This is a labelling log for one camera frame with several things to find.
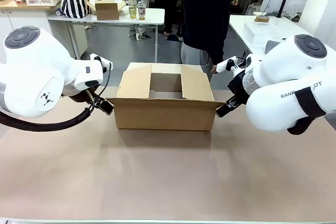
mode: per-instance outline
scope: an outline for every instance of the black strap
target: black strap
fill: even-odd
[[[295,91],[295,96],[298,99],[302,110],[307,114],[307,116],[311,118],[318,118],[325,115],[325,112],[316,102],[310,87]]]
[[[82,113],[73,119],[64,121],[61,123],[32,123],[23,121],[17,118],[13,118],[0,111],[0,123],[9,127],[13,127],[23,131],[35,131],[35,132],[47,132],[47,131],[60,131],[70,127],[73,127],[91,115],[91,111],[86,108]]]

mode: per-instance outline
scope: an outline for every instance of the box flap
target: box flap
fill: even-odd
[[[118,3],[118,10],[121,10],[121,8],[123,8],[124,6],[126,6],[125,1],[122,1],[122,2]]]
[[[215,111],[216,108],[225,104],[225,102],[214,101],[196,101],[196,100],[176,100],[176,99],[133,99],[133,98],[106,98],[114,106],[129,107],[174,107],[174,108],[191,108],[191,109],[210,109]]]
[[[96,3],[93,0],[86,0],[86,4],[93,10],[96,11]]]
[[[148,98],[152,66],[144,66],[123,73],[117,98]]]
[[[183,98],[188,100],[215,101],[205,73],[181,65]]]
[[[117,10],[118,4],[110,1],[97,1],[95,2],[96,10]]]

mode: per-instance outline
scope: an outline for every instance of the plastic cup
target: plastic cup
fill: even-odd
[[[136,0],[128,0],[128,9],[130,10],[130,17],[136,18],[136,11],[137,11],[137,2]]]
[[[143,1],[138,2],[139,20],[145,20],[146,4]]]

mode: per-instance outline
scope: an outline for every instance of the hand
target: hand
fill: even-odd
[[[211,73],[218,73],[218,72],[216,71],[216,68],[217,68],[217,65],[214,65],[214,67],[213,67],[212,70],[211,70]]]

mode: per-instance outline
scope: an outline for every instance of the black jacket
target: black jacket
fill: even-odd
[[[185,0],[184,43],[206,50],[213,64],[223,61],[230,19],[230,0]]]

